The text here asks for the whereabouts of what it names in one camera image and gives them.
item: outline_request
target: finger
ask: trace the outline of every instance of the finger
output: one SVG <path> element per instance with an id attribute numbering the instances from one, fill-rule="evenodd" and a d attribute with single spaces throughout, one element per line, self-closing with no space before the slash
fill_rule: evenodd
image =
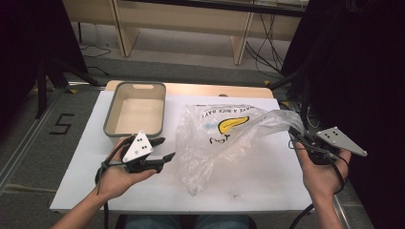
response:
<path id="1" fill-rule="evenodd" d="M 295 143 L 297 149 L 298 159 L 300 160 L 301 166 L 312 165 L 313 162 L 310 160 L 307 150 L 304 145 L 300 142 Z"/>
<path id="2" fill-rule="evenodd" d="M 133 184 L 141 182 L 151 176 L 153 176 L 157 171 L 156 170 L 146 170 L 138 174 L 131 174 L 131 181 Z"/>
<path id="3" fill-rule="evenodd" d="M 347 150 L 341 150 L 339 155 L 344 158 L 348 163 L 351 162 L 351 158 L 352 158 L 352 153 L 350 151 Z"/>
<path id="4" fill-rule="evenodd" d="M 339 153 L 339 156 L 342 157 L 343 159 L 346 160 L 346 162 L 348 162 L 348 164 L 351 161 L 351 157 L 352 157 L 352 153 L 347 151 L 347 150 L 341 150 Z M 339 168 L 339 170 L 341 172 L 343 171 L 347 171 L 348 170 L 348 164 L 346 164 L 345 161 L 343 161 L 342 159 L 338 159 L 335 164 L 336 166 Z"/>
<path id="5" fill-rule="evenodd" d="M 122 141 L 124 141 L 126 139 L 126 137 L 122 137 L 118 140 L 118 142 L 116 143 L 116 145 L 114 146 L 113 150 L 111 151 L 111 153 L 107 156 L 110 157 L 110 155 L 114 152 L 114 150 L 122 143 Z M 121 161 L 121 153 L 122 153 L 122 149 L 123 146 L 121 148 L 118 149 L 118 151 L 116 152 L 116 154 L 113 156 L 112 160 L 114 161 Z"/>

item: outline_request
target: yellow duck logo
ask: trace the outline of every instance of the yellow duck logo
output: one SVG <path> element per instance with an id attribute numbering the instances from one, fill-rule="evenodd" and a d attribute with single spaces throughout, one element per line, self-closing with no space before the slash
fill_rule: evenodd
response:
<path id="1" fill-rule="evenodd" d="M 220 124 L 218 124 L 218 130 L 220 131 L 221 134 L 225 134 L 232 127 L 244 124 L 248 120 L 249 120 L 249 116 L 225 119 L 225 120 L 221 121 Z"/>

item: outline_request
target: white triangular marker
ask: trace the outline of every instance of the white triangular marker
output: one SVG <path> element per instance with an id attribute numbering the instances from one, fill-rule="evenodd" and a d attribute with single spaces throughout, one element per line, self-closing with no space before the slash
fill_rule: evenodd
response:
<path id="1" fill-rule="evenodd" d="M 344 149 L 360 156 L 367 155 L 367 151 L 361 149 L 337 127 L 332 127 L 327 130 L 317 132 L 316 135 L 322 140 L 328 142 L 328 144 L 333 147 Z"/>
<path id="2" fill-rule="evenodd" d="M 141 156 L 149 155 L 152 152 L 153 152 L 152 145 L 149 142 L 145 132 L 139 131 L 139 133 L 134 139 L 134 142 L 132 142 L 127 153 L 122 159 L 122 162 L 128 162 Z"/>

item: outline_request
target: black fabric curtain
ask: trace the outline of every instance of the black fabric curtain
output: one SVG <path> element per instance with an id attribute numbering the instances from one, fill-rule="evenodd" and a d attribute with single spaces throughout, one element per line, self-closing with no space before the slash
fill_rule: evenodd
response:
<path id="1" fill-rule="evenodd" d="M 343 0 L 311 0 L 324 10 Z M 368 1 L 356 1 L 359 8 Z M 326 128 L 338 126 L 368 151 L 353 156 L 350 179 L 375 228 L 399 228 L 405 215 L 405 5 L 403 1 L 375 1 L 362 13 L 341 9 L 341 28 L 322 47 L 309 79 L 309 102 Z M 328 28 L 325 20 L 303 18 L 291 42 L 285 74 L 308 58 L 314 41 Z M 294 80 L 300 94 L 303 78 Z"/>
<path id="2" fill-rule="evenodd" d="M 0 132 L 34 86 L 41 59 L 58 58 L 87 72 L 61 0 L 0 1 L 0 42 Z"/>

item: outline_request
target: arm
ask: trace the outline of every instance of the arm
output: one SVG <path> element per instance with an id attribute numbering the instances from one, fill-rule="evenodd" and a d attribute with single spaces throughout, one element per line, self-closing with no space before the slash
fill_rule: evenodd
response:
<path id="1" fill-rule="evenodd" d="M 333 195 L 340 187 L 339 179 L 330 165 L 315 165 L 309 159 L 308 153 L 301 143 L 296 144 L 297 155 L 303 170 L 304 185 L 309 191 L 315 208 L 320 228 L 342 228 L 339 217 L 333 207 Z M 341 157 L 350 161 L 352 154 L 348 151 L 341 151 Z M 346 163 L 339 159 L 335 162 L 342 177 L 348 176 Z"/>
<path id="2" fill-rule="evenodd" d="M 119 160 L 120 153 L 121 151 L 118 151 L 113 160 Z M 151 177 L 155 173 L 155 170 L 148 170 L 139 174 L 128 174 L 124 168 L 119 166 L 108 168 L 101 177 L 99 193 L 97 194 L 97 187 L 95 187 L 87 197 L 81 200 L 52 228 L 86 228 L 105 202 L 120 197 L 132 185 Z"/>

